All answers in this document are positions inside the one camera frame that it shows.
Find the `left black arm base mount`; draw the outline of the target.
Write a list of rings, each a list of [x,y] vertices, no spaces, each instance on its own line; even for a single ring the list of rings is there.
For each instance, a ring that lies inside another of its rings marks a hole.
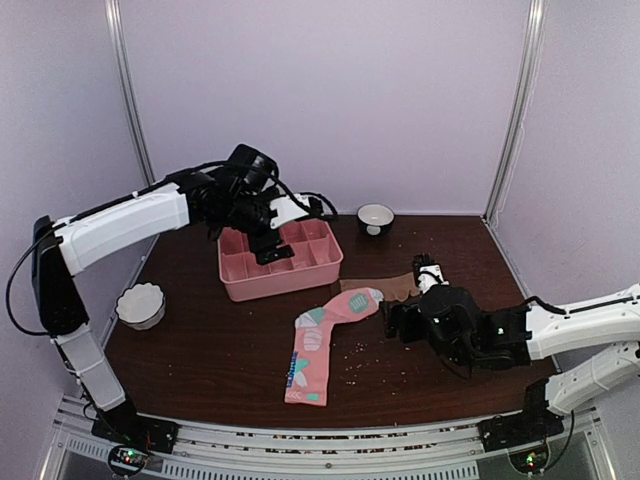
[[[139,414],[96,412],[91,433],[114,443],[107,454],[107,466],[118,477],[141,473],[158,454],[173,452],[179,425]]]

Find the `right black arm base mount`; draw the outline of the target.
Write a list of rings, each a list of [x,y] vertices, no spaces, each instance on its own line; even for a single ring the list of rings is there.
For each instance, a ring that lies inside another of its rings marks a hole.
[[[564,418],[552,413],[498,415],[477,424],[485,452],[506,450],[511,467],[529,477],[548,471],[552,459],[548,440],[564,432]]]

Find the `pink patterned sock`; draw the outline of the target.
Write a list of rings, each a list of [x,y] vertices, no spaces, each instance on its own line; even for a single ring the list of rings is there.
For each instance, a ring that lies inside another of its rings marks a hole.
[[[375,288],[346,290],[325,305],[307,310],[296,318],[285,403],[327,405],[334,327],[360,322],[374,315],[383,300],[383,293]]]

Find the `tan brown sock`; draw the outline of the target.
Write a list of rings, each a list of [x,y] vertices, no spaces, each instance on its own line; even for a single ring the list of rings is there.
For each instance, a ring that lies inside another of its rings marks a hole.
[[[411,272],[384,278],[341,279],[339,286],[341,291],[357,288],[376,289],[388,302],[404,302],[420,295],[420,289],[416,286]]]

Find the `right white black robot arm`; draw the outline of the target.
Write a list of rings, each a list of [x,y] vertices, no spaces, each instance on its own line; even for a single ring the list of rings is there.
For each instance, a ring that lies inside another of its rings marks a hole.
[[[573,369],[530,385],[513,419],[530,442],[552,422],[639,372],[639,287],[597,299],[553,306],[538,297],[495,311],[445,283],[418,299],[382,305],[385,334],[405,344],[425,341],[437,356],[469,370],[508,370],[570,350],[601,347]]]

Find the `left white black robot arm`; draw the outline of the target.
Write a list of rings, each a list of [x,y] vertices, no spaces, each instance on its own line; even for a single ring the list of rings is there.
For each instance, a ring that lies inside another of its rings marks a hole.
[[[309,197],[280,179],[273,159],[240,144],[224,161],[173,172],[75,216],[57,221],[43,216],[21,257],[32,262],[42,328],[16,328],[52,340],[88,393],[99,421],[121,443],[144,442],[143,420],[95,341],[75,276],[141,240],[199,223],[213,237],[226,227],[246,234],[257,262],[265,265],[293,254],[283,246],[280,228],[314,213]]]

